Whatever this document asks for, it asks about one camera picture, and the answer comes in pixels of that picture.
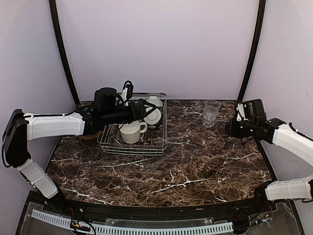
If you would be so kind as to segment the white saucer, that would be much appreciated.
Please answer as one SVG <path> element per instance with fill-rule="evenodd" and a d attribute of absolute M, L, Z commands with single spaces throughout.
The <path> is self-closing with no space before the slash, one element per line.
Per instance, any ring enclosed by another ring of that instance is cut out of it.
<path fill-rule="evenodd" d="M 144 122 L 147 123 L 148 128 L 156 129 L 161 126 L 162 123 L 162 113 L 160 109 L 156 108 L 149 115 L 147 115 L 144 119 Z"/>

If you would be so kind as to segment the yellow dotted scalloped plate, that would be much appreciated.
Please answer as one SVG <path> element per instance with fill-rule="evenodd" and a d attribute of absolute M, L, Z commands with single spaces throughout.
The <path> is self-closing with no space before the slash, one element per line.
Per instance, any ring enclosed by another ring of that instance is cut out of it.
<path fill-rule="evenodd" d="M 93 135 L 88 135 L 88 136 L 79 136 L 78 138 L 81 139 L 81 140 L 87 140 L 87 141 L 90 141 L 90 140 L 94 140 L 94 139 L 97 139 L 103 132 L 100 131 L 96 134 L 93 134 Z"/>

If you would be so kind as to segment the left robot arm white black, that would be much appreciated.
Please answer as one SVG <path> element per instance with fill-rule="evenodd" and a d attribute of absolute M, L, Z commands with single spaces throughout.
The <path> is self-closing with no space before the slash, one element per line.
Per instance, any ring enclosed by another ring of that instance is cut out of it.
<path fill-rule="evenodd" d="M 6 168 L 17 169 L 32 186 L 47 199 L 58 213 L 66 213 L 69 203 L 61 190 L 45 171 L 32 159 L 27 149 L 28 141 L 55 136 L 90 136 L 111 124 L 128 124 L 147 117 L 156 105 L 139 99 L 111 105 L 93 102 L 69 114 L 35 115 L 16 109 L 2 136 L 1 156 Z"/>

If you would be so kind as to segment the cream ribbed cup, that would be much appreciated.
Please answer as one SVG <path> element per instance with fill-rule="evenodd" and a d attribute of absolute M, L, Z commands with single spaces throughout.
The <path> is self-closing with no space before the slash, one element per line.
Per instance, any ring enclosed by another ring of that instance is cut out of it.
<path fill-rule="evenodd" d="M 141 134 L 145 133 L 148 125 L 145 122 L 133 121 L 130 124 L 120 124 L 119 132 L 126 144 L 134 144 L 139 141 Z"/>

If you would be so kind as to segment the clear glass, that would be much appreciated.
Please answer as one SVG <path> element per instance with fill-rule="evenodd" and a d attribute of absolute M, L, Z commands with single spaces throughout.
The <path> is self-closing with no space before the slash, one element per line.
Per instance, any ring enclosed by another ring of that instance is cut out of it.
<path fill-rule="evenodd" d="M 221 106 L 220 103 L 216 100 L 205 101 L 202 118 L 202 124 L 205 127 L 211 128 L 214 126 L 217 115 L 219 113 L 220 106 Z"/>

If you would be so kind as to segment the wire metal dish rack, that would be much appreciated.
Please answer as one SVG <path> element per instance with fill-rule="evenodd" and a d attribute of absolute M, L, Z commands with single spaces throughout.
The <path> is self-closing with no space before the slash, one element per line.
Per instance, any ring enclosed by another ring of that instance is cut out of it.
<path fill-rule="evenodd" d="M 156 128 L 148 128 L 140 134 L 138 142 L 127 144 L 123 141 L 117 124 L 106 126 L 97 137 L 97 142 L 106 153 L 133 156 L 162 156 L 167 141 L 167 107 L 165 93 L 134 93 L 131 101 L 139 99 L 147 100 L 150 96 L 156 96 L 161 102 L 159 107 L 162 119 Z"/>

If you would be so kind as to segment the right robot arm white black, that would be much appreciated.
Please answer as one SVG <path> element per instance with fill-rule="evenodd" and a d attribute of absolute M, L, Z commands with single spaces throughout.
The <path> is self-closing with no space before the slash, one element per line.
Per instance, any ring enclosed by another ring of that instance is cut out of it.
<path fill-rule="evenodd" d="M 291 123 L 273 118 L 264 122 L 254 123 L 252 120 L 232 118 L 225 125 L 225 132 L 235 138 L 250 137 L 263 140 L 297 156 L 309 165 L 313 165 L 313 139 L 295 129 Z M 313 201 L 313 176 L 303 178 L 268 181 L 259 186 L 256 197 L 250 200 L 250 209 L 261 212 L 269 201 L 302 200 Z"/>

